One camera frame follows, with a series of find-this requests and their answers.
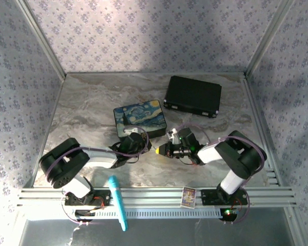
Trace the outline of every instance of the patterned wall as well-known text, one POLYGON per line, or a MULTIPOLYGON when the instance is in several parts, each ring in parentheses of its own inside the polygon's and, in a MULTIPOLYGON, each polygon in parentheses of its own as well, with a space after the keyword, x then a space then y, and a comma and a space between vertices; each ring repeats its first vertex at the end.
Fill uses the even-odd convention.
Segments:
POLYGON ((295 1, 252 85, 308 231, 308 0, 295 1))
POLYGON ((65 72, 243 71, 280 0, 28 0, 65 72))
POLYGON ((60 81, 13 0, 0 1, 0 245, 31 177, 60 81))

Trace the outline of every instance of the small card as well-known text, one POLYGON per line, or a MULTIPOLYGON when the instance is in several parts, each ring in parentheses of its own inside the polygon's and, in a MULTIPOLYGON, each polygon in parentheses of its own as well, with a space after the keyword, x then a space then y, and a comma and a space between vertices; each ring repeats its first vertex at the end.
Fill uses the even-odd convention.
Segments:
POLYGON ((193 209, 195 208, 196 189, 184 187, 181 196, 181 207, 193 209))

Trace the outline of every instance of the marble tabletop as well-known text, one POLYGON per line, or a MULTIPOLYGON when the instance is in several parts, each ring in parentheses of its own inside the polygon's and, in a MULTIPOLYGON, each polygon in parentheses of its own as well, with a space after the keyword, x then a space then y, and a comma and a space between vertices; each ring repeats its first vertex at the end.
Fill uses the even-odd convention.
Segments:
MULTIPOLYGON (((201 125, 211 140, 239 130, 259 143, 248 99, 240 75, 206 74, 178 76, 217 83, 222 86, 220 110, 217 118, 168 110, 163 107, 164 95, 171 75, 160 74, 68 74, 63 84, 50 133, 45 145, 47 153, 69 137, 75 137, 82 146, 107 147, 118 142, 113 109, 158 99, 168 129, 184 122, 201 125)), ((200 143, 206 138, 192 128, 200 143)), ((94 187, 107 186, 107 178, 116 175, 122 187, 216 187, 229 167, 222 160, 204 166, 188 166, 177 159, 155 153, 155 148, 167 142, 167 137, 151 139, 153 148, 140 156, 137 163, 127 163, 117 169, 84 167, 80 174, 94 187)), ((266 172, 256 174, 248 183, 251 187, 267 185, 266 172)), ((50 186, 39 169, 34 186, 50 186)))

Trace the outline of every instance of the blue box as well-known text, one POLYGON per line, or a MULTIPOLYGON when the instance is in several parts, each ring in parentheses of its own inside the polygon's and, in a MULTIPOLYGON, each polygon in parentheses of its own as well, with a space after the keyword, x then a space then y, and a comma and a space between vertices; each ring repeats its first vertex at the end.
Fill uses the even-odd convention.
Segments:
POLYGON ((158 100, 123 106, 113 111, 118 137, 121 140, 127 136, 127 134, 123 132, 126 126, 142 127, 147 131, 149 138, 165 135, 167 124, 158 100))

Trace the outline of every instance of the aluminum rail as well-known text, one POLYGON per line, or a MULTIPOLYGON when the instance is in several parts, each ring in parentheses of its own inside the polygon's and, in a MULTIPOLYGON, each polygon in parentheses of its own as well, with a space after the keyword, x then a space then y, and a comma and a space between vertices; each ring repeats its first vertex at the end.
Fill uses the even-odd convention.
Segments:
MULTIPOLYGON (((197 188, 196 208, 228 208, 229 206, 203 206, 200 190, 215 188, 197 188)), ((108 190, 108 188, 95 188, 95 190, 108 190)), ((296 207, 294 193, 291 187, 255 187, 246 188, 252 208, 287 208, 296 207)), ((177 188, 121 188, 125 208, 137 209, 170 209, 180 208, 182 187, 177 188)), ((49 206, 60 204, 61 189, 53 188, 27 188, 22 189, 18 206, 49 206)))

